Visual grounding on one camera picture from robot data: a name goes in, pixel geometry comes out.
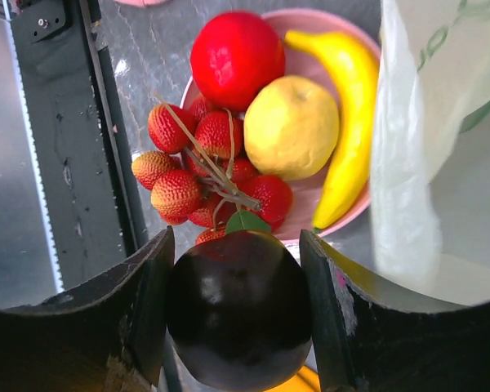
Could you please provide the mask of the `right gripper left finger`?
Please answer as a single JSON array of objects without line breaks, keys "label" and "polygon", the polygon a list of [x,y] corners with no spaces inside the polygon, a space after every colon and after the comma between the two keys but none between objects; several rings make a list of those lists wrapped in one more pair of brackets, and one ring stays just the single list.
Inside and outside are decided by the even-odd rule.
[{"label": "right gripper left finger", "polygon": [[39,305],[0,310],[0,391],[150,391],[163,365],[166,228],[105,272]]}]

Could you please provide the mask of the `yellow fake pear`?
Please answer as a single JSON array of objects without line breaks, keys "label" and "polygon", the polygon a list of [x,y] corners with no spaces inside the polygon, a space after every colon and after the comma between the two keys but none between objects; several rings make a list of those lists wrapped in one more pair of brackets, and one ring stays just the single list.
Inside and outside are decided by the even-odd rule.
[{"label": "yellow fake pear", "polygon": [[297,75],[263,88],[244,117],[244,148],[262,174],[302,180],[325,165],[336,147],[339,110],[331,93]]}]

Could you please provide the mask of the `yellow fake banana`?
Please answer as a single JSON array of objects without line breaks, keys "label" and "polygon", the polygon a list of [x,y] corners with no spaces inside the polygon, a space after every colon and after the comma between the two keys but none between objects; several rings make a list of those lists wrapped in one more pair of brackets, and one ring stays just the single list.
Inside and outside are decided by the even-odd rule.
[{"label": "yellow fake banana", "polygon": [[379,58],[356,37],[338,31],[290,29],[284,41],[322,64],[340,98],[339,139],[312,220],[315,229],[326,229],[352,207],[368,182]]}]

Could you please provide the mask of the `translucent green plastic bag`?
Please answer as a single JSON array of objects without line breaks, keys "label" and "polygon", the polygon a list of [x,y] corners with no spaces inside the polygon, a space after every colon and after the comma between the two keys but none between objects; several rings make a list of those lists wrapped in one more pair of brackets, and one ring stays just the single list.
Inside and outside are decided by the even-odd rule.
[{"label": "translucent green plastic bag", "polygon": [[428,285],[441,231],[430,182],[490,101],[490,1],[384,1],[370,195],[376,270]]}]

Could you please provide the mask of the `dark purple fake plum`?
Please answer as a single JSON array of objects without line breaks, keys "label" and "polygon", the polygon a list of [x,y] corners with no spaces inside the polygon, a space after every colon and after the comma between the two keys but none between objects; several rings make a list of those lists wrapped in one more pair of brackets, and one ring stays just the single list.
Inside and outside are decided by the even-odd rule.
[{"label": "dark purple fake plum", "polygon": [[189,249],[172,269],[164,309],[180,360],[218,390],[273,388],[310,352],[305,274],[270,234],[240,230]]}]

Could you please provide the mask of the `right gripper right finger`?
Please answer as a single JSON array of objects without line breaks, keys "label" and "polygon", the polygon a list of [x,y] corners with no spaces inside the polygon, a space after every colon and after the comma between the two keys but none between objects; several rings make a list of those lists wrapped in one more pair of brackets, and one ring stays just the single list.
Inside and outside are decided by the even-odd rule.
[{"label": "right gripper right finger", "polygon": [[490,391],[490,301],[401,287],[314,233],[299,239],[324,391]]}]

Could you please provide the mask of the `red fake apple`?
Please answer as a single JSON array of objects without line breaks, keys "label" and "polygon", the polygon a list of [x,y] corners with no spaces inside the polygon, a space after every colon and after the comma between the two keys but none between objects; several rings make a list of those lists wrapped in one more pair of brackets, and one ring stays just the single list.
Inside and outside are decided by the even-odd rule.
[{"label": "red fake apple", "polygon": [[227,11],[211,19],[194,40],[193,80],[212,103],[243,112],[260,90],[285,74],[280,37],[259,15]]}]

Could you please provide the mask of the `red strawberry bunch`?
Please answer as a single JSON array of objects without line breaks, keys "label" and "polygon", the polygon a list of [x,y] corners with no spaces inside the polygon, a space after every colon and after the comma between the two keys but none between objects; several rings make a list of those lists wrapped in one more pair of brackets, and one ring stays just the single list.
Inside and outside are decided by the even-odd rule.
[{"label": "red strawberry bunch", "polygon": [[244,151],[243,121],[228,109],[203,95],[186,109],[160,102],[147,128],[155,148],[135,158],[131,171],[165,223],[203,228],[197,243],[231,226],[272,234],[282,226],[293,192],[254,167]]}]

